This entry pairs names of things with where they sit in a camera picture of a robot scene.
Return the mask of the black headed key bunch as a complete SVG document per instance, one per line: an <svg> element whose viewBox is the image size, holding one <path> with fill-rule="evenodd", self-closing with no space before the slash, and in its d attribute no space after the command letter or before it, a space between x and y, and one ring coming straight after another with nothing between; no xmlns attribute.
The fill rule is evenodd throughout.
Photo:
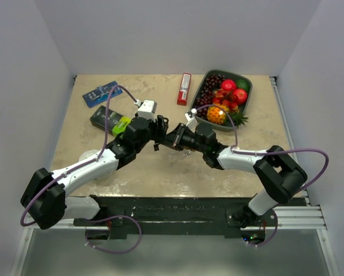
<svg viewBox="0 0 344 276"><path fill-rule="evenodd" d="M160 150L159 144L158 143L154 143L153 149L154 149L154 151L159 151Z"/></svg>

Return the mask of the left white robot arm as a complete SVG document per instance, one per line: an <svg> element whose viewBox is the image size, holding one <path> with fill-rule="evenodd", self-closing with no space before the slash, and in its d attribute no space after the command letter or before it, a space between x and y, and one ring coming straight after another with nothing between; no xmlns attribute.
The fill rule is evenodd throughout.
<svg viewBox="0 0 344 276"><path fill-rule="evenodd" d="M20 203L40 229L49 229L69 211L66 198L96 177L113 173L136 159L151 140L164 137L169 120L158 115L155 120L135 117L125 131L91 157L49 172L38 169L31 177Z"/></svg>

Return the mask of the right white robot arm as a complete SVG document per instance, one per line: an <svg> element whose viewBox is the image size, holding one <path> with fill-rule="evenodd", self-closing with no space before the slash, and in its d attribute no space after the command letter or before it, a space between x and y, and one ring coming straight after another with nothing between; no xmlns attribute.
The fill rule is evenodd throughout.
<svg viewBox="0 0 344 276"><path fill-rule="evenodd" d="M307 180L306 172L281 147L274 145L261 151L232 149L220 143L205 123L198 124L195 131L179 124L160 144L174 150L198 151L211 168L256 174L263 189L249 201L243 216L251 226L262 222L272 207L289 202Z"/></svg>

